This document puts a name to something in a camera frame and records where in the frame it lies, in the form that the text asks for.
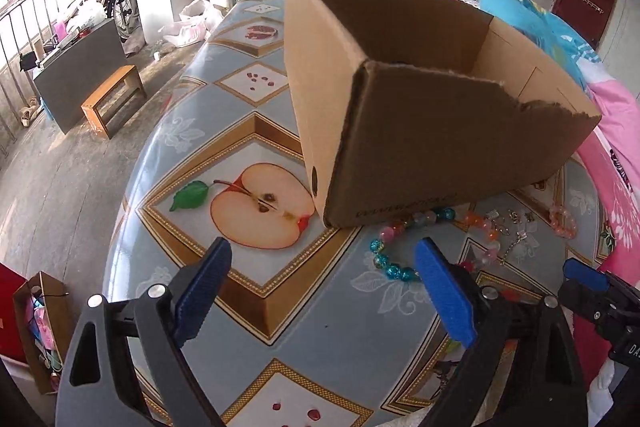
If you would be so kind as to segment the gold earring pair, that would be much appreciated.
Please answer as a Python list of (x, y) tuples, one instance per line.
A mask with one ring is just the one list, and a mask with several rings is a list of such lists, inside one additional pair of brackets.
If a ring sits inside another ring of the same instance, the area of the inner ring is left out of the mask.
[(521, 208), (519, 210), (508, 209), (508, 217), (514, 223), (514, 225), (520, 225), (521, 223), (532, 223), (536, 221), (535, 213)]

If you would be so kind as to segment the fruit pattern table cloth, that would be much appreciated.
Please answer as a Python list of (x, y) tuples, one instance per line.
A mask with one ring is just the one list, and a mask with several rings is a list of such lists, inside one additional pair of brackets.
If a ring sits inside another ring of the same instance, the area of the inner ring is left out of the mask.
[[(512, 303), (559, 303), (564, 262), (603, 254), (603, 204), (577, 149), (550, 178), (515, 190), (375, 225), (327, 225), (283, 31), (284, 0), (241, 0), (171, 90), (120, 206), (107, 298), (169, 283), (222, 237), (231, 268), (182, 352), (226, 425), (373, 426), (427, 413), (464, 348), (423, 285), (420, 240)], [(509, 208), (536, 221), (514, 225)], [(530, 253), (502, 262), (518, 230)], [(495, 413), (514, 350), (508, 341), (477, 424)]]

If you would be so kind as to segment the blue cartoon quilt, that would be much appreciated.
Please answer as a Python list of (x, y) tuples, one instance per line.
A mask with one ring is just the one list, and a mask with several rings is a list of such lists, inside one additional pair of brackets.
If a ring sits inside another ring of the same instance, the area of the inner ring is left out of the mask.
[(480, 8), (499, 17), (547, 53), (582, 90), (610, 80), (597, 52), (555, 14), (533, 0), (480, 0)]

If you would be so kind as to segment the brown cardboard box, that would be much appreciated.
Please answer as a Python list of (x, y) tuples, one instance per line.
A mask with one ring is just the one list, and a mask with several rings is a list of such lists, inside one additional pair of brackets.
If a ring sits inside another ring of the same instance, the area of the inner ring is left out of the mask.
[(600, 112), (535, 43), (459, 0), (284, 0), (314, 205), (375, 225), (548, 179)]

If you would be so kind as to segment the small wooden stool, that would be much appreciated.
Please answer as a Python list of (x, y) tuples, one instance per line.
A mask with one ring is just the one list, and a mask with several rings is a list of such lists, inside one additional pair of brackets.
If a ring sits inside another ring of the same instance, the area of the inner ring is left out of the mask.
[(112, 134), (108, 124), (135, 96), (142, 100), (148, 97), (137, 66), (120, 66), (82, 102), (81, 110), (91, 129), (109, 140)]

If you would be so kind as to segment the grey low cabinet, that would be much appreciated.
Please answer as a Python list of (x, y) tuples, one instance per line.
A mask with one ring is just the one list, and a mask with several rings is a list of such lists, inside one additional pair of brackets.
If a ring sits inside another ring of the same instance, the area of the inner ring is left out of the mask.
[(115, 22), (108, 18), (58, 54), (35, 78), (37, 92), (66, 134), (84, 118), (81, 103), (127, 64)]

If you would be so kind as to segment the white plastic bag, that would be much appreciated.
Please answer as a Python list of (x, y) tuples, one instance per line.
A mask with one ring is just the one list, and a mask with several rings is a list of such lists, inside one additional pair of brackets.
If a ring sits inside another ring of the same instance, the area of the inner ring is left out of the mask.
[(158, 33), (176, 48), (185, 48), (213, 35), (226, 10), (208, 0), (193, 0), (179, 13), (178, 20), (164, 25)]

